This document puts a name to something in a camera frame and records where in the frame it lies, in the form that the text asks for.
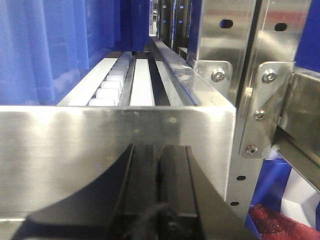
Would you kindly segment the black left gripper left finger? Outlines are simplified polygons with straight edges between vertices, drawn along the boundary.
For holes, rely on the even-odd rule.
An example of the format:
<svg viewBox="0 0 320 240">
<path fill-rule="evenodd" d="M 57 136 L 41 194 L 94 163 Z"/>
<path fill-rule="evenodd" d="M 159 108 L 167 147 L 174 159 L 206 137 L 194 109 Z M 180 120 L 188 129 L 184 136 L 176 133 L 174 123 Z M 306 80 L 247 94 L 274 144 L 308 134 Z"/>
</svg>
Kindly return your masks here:
<svg viewBox="0 0 320 240">
<path fill-rule="evenodd" d="M 13 239 L 151 239 L 158 204 L 157 170 L 154 147 L 131 144 L 87 186 L 30 213 Z"/>
</svg>

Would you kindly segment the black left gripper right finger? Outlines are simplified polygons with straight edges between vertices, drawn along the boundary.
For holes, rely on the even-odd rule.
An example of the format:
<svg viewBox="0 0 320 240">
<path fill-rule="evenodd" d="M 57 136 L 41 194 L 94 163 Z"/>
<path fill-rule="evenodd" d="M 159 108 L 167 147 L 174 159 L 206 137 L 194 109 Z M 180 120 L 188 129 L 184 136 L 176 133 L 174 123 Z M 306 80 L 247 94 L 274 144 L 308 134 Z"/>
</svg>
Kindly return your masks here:
<svg viewBox="0 0 320 240">
<path fill-rule="evenodd" d="M 160 157 L 161 240 L 256 240 L 200 169 L 187 146 L 167 145 Z"/>
</svg>

